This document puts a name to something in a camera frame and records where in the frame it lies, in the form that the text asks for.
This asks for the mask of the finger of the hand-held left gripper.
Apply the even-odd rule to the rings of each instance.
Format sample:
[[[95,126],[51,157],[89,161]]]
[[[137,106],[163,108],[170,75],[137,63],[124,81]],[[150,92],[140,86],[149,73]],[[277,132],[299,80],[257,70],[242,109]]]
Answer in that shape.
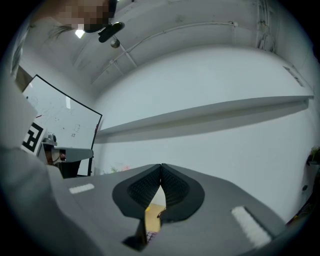
[[[78,162],[90,159],[94,156],[94,152],[89,148],[73,148],[73,147],[54,147],[54,162]]]

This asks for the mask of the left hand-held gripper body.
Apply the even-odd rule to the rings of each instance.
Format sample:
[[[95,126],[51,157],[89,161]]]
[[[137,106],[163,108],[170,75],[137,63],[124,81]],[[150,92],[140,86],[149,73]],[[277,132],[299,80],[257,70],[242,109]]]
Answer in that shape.
[[[21,149],[39,158],[46,165],[57,165],[66,161],[66,151],[57,149],[57,138],[36,120],[25,135]]]

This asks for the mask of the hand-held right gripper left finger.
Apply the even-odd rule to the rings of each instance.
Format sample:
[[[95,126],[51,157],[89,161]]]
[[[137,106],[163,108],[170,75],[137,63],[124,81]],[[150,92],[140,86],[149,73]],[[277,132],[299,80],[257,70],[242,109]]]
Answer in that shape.
[[[151,164],[107,175],[64,180],[65,212],[80,231],[73,234],[78,256],[159,256],[148,242],[145,210],[161,180],[161,165]]]

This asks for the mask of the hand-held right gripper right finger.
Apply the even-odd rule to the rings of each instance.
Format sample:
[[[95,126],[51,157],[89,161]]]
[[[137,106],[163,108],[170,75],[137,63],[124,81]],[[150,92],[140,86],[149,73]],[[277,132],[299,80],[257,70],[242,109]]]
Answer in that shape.
[[[232,215],[235,207],[245,207],[272,238],[285,230],[275,212],[234,183],[172,164],[167,167],[197,181],[204,201],[188,219],[161,226],[152,241],[152,255],[237,256],[252,251],[254,246]]]

